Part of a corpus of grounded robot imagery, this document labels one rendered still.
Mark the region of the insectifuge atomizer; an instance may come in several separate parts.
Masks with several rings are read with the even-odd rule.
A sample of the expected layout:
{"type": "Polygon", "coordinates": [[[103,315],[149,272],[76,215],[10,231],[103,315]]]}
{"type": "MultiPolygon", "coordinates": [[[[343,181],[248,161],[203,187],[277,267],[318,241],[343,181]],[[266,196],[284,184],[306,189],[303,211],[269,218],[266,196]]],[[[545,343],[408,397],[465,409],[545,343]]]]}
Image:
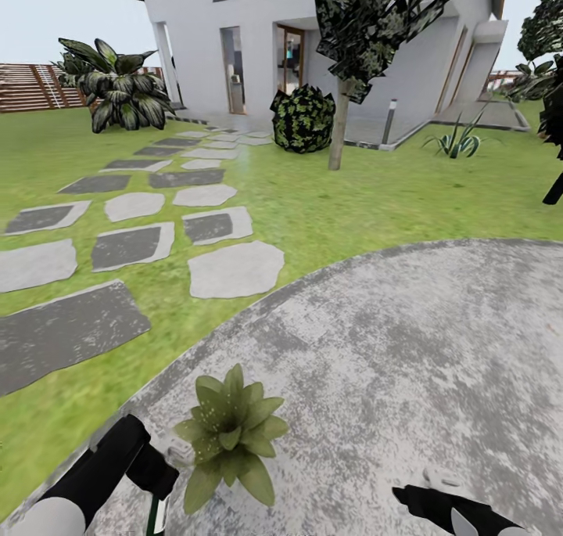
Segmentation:
{"type": "Polygon", "coordinates": [[[146,536],[163,536],[167,525],[167,517],[170,506],[171,493],[165,499],[156,498],[153,495],[151,508],[149,509],[148,528],[146,536]]]}

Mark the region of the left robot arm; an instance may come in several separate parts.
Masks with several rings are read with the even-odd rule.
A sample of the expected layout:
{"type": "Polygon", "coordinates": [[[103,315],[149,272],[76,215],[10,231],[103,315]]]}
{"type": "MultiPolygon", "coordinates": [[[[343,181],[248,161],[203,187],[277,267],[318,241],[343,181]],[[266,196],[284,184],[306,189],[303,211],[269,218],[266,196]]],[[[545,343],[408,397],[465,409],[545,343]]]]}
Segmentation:
{"type": "Polygon", "coordinates": [[[169,436],[157,448],[150,441],[145,424],[135,418],[115,424],[99,440],[97,451],[86,447],[47,497],[27,510],[6,536],[83,536],[123,475],[140,490],[165,499],[179,472],[170,457],[191,463],[194,449],[180,436],[169,436]]]}

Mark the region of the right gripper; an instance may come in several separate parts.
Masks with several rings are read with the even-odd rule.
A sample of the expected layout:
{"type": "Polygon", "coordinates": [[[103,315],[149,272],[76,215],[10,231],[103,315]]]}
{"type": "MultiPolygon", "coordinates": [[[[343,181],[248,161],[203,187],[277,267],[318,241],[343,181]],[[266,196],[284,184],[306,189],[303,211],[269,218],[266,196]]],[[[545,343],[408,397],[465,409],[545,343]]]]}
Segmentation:
{"type": "Polygon", "coordinates": [[[409,484],[405,488],[392,487],[392,492],[401,504],[408,505],[409,513],[444,527],[439,520],[438,503],[441,497],[449,497],[447,493],[409,484]]]}

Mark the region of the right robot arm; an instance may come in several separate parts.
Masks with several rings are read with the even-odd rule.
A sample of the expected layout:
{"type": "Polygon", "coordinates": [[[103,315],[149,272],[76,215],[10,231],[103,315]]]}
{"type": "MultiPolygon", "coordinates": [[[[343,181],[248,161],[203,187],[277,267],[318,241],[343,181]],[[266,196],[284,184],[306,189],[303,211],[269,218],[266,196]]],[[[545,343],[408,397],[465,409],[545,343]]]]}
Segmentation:
{"type": "Polygon", "coordinates": [[[537,536],[499,516],[492,506],[473,498],[443,493],[443,485],[460,487],[462,479],[451,469],[427,465],[423,470],[425,487],[392,487],[409,513],[428,519],[453,536],[537,536]]]}

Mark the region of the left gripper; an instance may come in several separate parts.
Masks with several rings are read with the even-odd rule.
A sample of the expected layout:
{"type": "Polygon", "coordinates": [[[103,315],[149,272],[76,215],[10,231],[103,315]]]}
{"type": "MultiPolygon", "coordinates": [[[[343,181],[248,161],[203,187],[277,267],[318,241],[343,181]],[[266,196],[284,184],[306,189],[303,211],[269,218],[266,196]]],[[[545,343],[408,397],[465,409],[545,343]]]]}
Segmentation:
{"type": "Polygon", "coordinates": [[[153,494],[156,498],[165,499],[172,490],[176,474],[179,472],[154,448],[154,455],[148,469],[130,479],[140,490],[153,494]]]}

